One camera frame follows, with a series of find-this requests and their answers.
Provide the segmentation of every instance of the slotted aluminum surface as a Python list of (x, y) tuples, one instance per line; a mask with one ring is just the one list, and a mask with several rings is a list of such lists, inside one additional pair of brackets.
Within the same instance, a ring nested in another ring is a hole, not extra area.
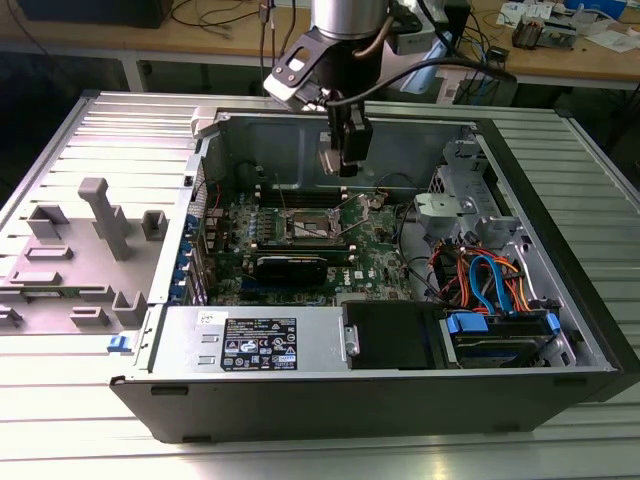
[[(255, 104), (256, 99), (246, 101)], [(85, 103), (73, 112), (66, 134), (61, 129), (62, 135), (44, 152), (52, 156), (54, 167), (36, 176), (43, 183), (31, 189), (29, 203), (45, 198), (81, 211), (73, 192), (85, 172), (95, 171), (106, 175), (112, 200), (123, 204), (132, 218), (147, 209), (139, 202), (170, 214), (171, 189), (177, 187), (180, 168), (193, 148), (189, 119), (195, 107), (213, 106), (214, 99), (103, 94)], [(385, 112), (398, 114), (407, 108), (384, 106)], [(588, 141), (576, 135), (571, 122), (542, 110), (409, 108), (496, 121), (640, 353), (635, 192), (588, 152)], [(154, 194), (160, 188), (166, 196)], [(23, 215), (33, 205), (15, 207)], [(2, 230), (5, 241), (15, 240), (9, 234), (19, 239), (30, 233), (19, 216), (9, 218)], [(4, 261), (9, 262), (12, 250), (6, 245), (3, 242), (0, 254), (8, 255)], [(108, 355), (108, 341), (103, 335), (0, 337), (0, 478), (95, 479), (150, 472), (162, 473), (162, 478), (225, 480), (640, 478), (640, 386), (605, 404), (571, 408), (533, 433), (164, 445), (106, 387), (107, 379), (122, 373), (132, 358)], [(282, 415), (283, 422), (286, 409), (279, 405), (274, 413)]]

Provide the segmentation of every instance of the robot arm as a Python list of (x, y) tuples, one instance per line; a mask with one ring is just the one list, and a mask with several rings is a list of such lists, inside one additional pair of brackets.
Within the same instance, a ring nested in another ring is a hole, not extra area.
[[(373, 136), (363, 94), (383, 86), (377, 82), (385, 49), (396, 58), (424, 58), (426, 52), (446, 50), (434, 48), (436, 35), (450, 43), (397, 0), (312, 0), (312, 19), (313, 28), (280, 58), (264, 87), (291, 110), (326, 109), (331, 133), (321, 139), (320, 161), (327, 174), (353, 177)], [(467, 67), (473, 63), (466, 61)], [(415, 63), (401, 78), (428, 65)], [(425, 84), (429, 76), (421, 73)]]

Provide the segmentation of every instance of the warning label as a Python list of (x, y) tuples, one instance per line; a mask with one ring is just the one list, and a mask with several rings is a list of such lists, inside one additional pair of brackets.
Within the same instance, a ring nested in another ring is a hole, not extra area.
[(295, 318), (227, 319), (221, 362), (223, 370), (296, 370), (297, 358)]

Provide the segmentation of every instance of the white paper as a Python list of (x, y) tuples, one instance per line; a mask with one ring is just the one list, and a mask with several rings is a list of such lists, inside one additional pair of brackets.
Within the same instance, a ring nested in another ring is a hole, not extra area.
[(210, 310), (200, 310), (196, 325), (215, 325), (224, 323), (229, 318), (229, 312), (212, 312)]
[(553, 3), (525, 4), (509, 2), (502, 5), (496, 23), (498, 25), (507, 25), (511, 28), (516, 28), (522, 15), (526, 15), (527, 17), (541, 17), (544, 20), (549, 20), (552, 10)]
[(591, 35), (590, 37), (587, 37), (587, 40), (618, 53), (628, 52), (638, 46), (638, 42), (635, 38), (613, 30), (607, 30), (606, 32), (598, 33), (597, 35)]

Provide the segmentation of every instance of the green motherboard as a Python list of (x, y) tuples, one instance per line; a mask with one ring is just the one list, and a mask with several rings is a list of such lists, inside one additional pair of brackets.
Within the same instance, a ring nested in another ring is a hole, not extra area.
[[(286, 209), (262, 206), (244, 194), (232, 198), (211, 209), (207, 220), (211, 305), (336, 306), (347, 300), (411, 299), (408, 272), (395, 245), (395, 208), (385, 206), (383, 197), (358, 194), (340, 207)], [(274, 258), (319, 259), (326, 276), (314, 285), (259, 281), (258, 264)]]

